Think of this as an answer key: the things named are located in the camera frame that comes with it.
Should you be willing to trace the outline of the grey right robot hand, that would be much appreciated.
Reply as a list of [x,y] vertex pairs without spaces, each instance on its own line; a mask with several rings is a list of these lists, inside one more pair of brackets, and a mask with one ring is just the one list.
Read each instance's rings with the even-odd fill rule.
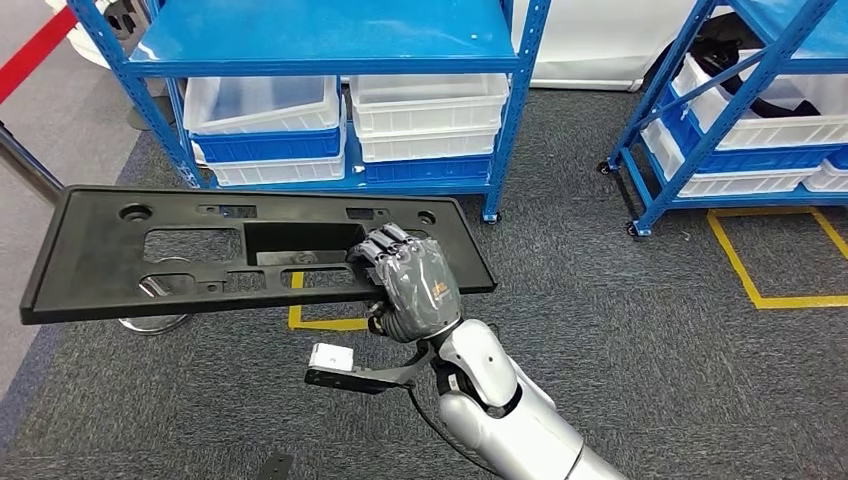
[[387,223],[354,245],[347,260],[371,263],[387,294],[369,306],[370,332],[409,343],[460,321],[460,291],[437,241]]

